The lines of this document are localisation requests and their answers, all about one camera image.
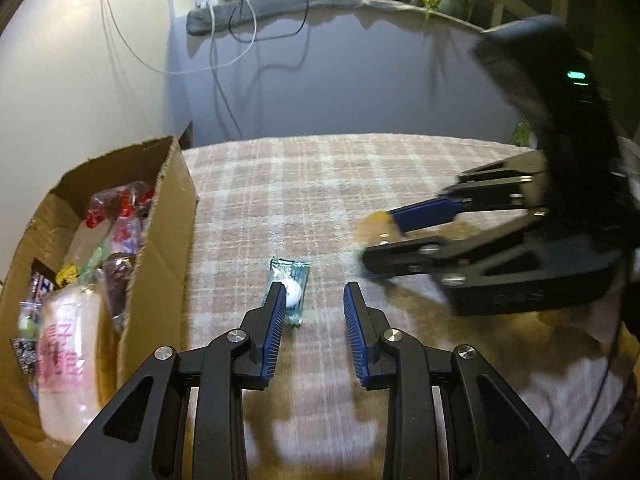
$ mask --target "plaid tablecloth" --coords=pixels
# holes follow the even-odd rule
[[[184,338],[204,346],[260,306],[272,256],[309,260],[302,326],[286,327],[276,375],[245,392],[246,448],[255,479],[380,478],[386,392],[355,378],[342,289],[358,280],[369,306],[424,344],[469,343],[522,396],[565,451],[606,369],[606,349],[536,314],[457,318],[427,276],[387,286],[359,279],[354,226],[367,214],[434,196],[457,173],[519,153],[514,146],[390,134],[258,139],[198,148],[185,158],[200,194]],[[466,215],[480,228],[505,213]],[[584,442],[632,370],[614,360]]]

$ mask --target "metal bolt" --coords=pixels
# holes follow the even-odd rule
[[[460,345],[458,347],[458,355],[463,359],[473,359],[477,353],[476,349],[469,345]]]
[[[387,341],[396,342],[402,339],[402,331],[397,328],[390,328],[384,333]]]
[[[154,357],[161,361],[165,361],[169,357],[171,357],[173,354],[174,354],[173,348],[171,348],[170,346],[161,346],[159,349],[157,349],[154,352]]]
[[[244,341],[245,337],[246,337],[246,332],[244,330],[240,330],[239,328],[236,328],[235,330],[231,330],[226,335],[226,338],[229,339],[229,341],[231,341],[232,343],[239,343],[241,341]]]
[[[420,254],[435,254],[440,250],[440,246],[438,244],[427,244],[427,245],[423,245],[420,249],[418,249],[418,252]]]
[[[444,274],[440,283],[446,286],[460,286],[464,285],[466,277],[462,274]]]

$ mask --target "wall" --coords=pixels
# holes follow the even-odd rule
[[[111,0],[133,48],[177,68],[168,0]],[[190,121],[184,82],[150,72],[100,0],[25,0],[0,36],[0,278],[40,200],[66,170]]]
[[[258,37],[293,32],[301,18],[261,21]],[[252,29],[235,32],[248,40]],[[184,34],[184,18],[175,31]],[[517,113],[471,56],[478,38],[445,18],[423,23],[416,12],[312,9],[296,36],[256,43],[220,69],[219,85],[211,73],[186,78],[194,142],[361,132],[507,142]],[[178,39],[183,68],[207,66],[209,45],[209,38]],[[219,33],[214,58],[229,61],[245,47]]]

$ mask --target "packaged bread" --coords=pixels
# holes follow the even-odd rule
[[[72,445],[115,393],[116,336],[102,296],[67,285],[40,310],[38,393],[42,429]]]

